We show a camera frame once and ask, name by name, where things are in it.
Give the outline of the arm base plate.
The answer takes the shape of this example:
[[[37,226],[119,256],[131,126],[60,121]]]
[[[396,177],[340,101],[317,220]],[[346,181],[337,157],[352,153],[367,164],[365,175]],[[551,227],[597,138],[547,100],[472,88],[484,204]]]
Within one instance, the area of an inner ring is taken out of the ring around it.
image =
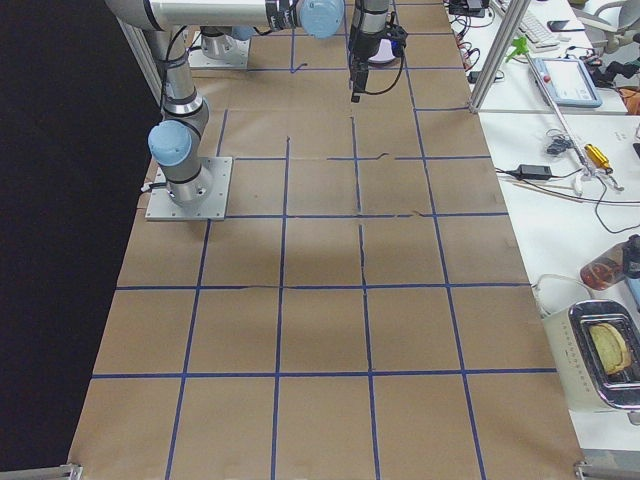
[[[147,204],[149,221],[223,221],[226,217],[232,177],[231,157],[199,157],[199,175],[189,183],[168,182],[160,167]]]
[[[189,64],[193,70],[245,70],[248,66],[250,40],[237,40],[228,35],[198,34],[190,49]]]

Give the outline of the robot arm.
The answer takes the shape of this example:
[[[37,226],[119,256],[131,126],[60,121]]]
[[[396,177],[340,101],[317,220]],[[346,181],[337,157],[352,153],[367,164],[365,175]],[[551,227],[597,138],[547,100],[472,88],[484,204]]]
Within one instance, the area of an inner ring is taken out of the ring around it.
[[[201,50],[212,60],[228,61],[236,56],[242,42],[249,41],[254,34],[251,26],[201,26]]]
[[[342,1],[110,1],[111,12],[142,30],[162,82],[162,122],[153,127],[148,145],[159,164],[171,201],[201,203],[213,176],[198,157],[209,106],[198,92],[183,37],[190,26],[211,27],[222,34],[254,34],[301,28],[316,39],[334,35],[345,10]]]

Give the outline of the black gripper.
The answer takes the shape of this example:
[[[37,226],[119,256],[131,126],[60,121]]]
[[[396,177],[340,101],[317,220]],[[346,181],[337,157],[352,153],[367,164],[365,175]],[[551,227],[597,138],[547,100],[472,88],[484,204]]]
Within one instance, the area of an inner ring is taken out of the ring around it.
[[[353,94],[352,103],[359,103],[361,94],[366,90],[369,75],[369,59],[379,49],[382,32],[367,33],[362,30],[351,30],[349,36],[349,70]]]

